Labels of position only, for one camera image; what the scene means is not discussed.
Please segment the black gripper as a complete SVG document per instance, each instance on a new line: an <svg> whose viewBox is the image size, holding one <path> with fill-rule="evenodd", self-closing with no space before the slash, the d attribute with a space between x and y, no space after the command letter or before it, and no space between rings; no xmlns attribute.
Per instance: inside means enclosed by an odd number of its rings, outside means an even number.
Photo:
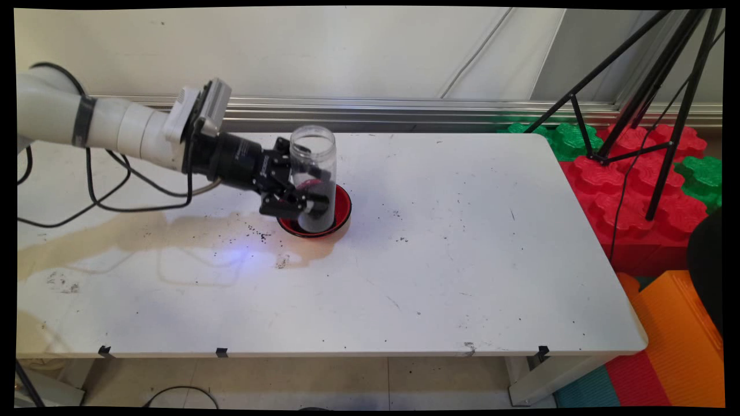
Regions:
<svg viewBox="0 0 740 416"><path fill-rule="evenodd" d="M271 149L266 149L253 140L228 132L214 137L192 133L187 139L187 173L201 174L209 181L220 179L225 186L239 190L266 193L260 206L263 216L289 220L297 220L301 215L320 217L330 210L329 197L291 190L278 198L279 181L332 181L331 150L330 143L320 138L296 142L278 138Z"/></svg>

